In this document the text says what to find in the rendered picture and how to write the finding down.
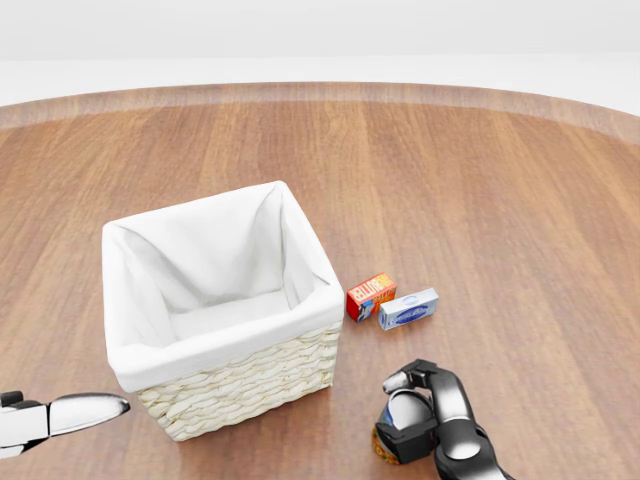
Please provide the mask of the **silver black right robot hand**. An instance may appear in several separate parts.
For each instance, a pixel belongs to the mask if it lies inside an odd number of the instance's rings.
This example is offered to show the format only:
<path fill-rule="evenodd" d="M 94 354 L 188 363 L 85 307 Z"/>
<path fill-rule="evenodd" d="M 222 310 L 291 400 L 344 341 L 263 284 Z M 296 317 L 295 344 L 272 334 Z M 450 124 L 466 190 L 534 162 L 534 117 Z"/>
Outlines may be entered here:
<path fill-rule="evenodd" d="M 433 409 L 434 448 L 429 456 L 441 480 L 515 480 L 499 465 L 489 436 L 477 423 L 456 374 L 417 359 L 383 382 L 388 399 L 401 389 L 422 394 Z"/>

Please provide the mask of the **red butter box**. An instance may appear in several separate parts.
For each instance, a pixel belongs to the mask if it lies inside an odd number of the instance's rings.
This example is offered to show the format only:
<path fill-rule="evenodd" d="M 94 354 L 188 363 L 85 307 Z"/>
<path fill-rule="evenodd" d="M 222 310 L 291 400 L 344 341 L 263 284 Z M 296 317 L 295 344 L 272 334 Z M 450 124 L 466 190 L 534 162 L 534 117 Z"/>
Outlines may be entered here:
<path fill-rule="evenodd" d="M 356 322 L 362 322 L 380 310 L 382 303 L 395 298 L 397 284 L 382 272 L 349 289 L 346 293 L 346 311 Z"/>

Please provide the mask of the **white lined wicker basket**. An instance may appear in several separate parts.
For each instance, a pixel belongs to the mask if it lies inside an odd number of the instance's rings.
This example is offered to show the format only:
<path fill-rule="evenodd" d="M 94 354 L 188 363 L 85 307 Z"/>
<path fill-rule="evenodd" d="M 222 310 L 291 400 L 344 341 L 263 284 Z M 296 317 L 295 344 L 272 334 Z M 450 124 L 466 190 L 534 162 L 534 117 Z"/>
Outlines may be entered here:
<path fill-rule="evenodd" d="M 281 181 L 102 230 L 108 363 L 174 441 L 329 387 L 345 298 Z"/>

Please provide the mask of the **pale blue printed box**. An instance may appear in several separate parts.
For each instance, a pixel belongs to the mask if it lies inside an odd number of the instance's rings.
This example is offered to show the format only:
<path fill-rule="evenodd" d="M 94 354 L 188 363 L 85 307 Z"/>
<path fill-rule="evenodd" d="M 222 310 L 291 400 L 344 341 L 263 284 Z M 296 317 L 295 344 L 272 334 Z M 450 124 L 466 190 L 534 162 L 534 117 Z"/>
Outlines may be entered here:
<path fill-rule="evenodd" d="M 435 312 L 438 300 L 436 290 L 428 288 L 382 303 L 378 315 L 379 326 L 387 331 L 430 316 Z"/>

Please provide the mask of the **alphabet soup tin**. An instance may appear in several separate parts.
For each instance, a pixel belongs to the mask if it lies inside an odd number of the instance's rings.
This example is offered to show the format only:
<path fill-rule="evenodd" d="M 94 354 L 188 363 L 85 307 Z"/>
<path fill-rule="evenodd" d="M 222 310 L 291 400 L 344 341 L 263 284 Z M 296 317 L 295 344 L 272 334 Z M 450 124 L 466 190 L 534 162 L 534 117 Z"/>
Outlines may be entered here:
<path fill-rule="evenodd" d="M 434 413 L 427 398 L 401 389 L 389 396 L 372 430 L 373 449 L 385 462 L 407 464 L 434 448 Z"/>

